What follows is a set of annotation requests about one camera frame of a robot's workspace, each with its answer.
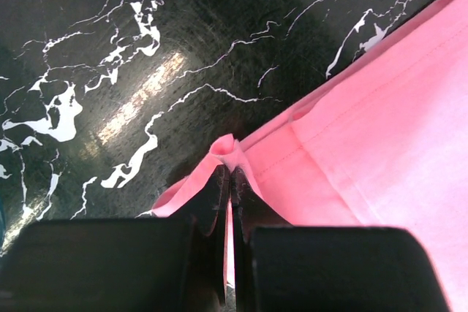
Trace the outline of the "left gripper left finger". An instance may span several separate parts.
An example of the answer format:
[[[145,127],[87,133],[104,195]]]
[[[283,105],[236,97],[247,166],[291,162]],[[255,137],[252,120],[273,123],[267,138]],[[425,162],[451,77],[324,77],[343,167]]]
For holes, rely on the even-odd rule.
[[[186,276],[187,305],[226,303],[229,198],[230,171],[219,165],[204,187],[171,215],[193,227]]]

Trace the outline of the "pink t shirt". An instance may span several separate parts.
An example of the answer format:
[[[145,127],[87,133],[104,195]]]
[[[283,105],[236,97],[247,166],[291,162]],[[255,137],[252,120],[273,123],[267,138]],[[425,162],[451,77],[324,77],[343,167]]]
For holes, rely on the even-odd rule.
[[[176,212],[221,164],[291,224],[409,230],[450,309],[465,311],[467,0],[434,1],[248,137],[220,137],[154,215]]]

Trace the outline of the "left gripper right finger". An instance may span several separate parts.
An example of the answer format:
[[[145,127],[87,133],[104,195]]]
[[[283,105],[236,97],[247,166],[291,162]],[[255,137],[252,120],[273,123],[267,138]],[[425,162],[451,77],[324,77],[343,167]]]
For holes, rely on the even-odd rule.
[[[291,223],[255,193],[246,173],[240,167],[236,167],[231,174],[230,199],[233,215],[236,310],[254,311],[253,260],[249,246],[252,230],[257,227],[289,227]]]

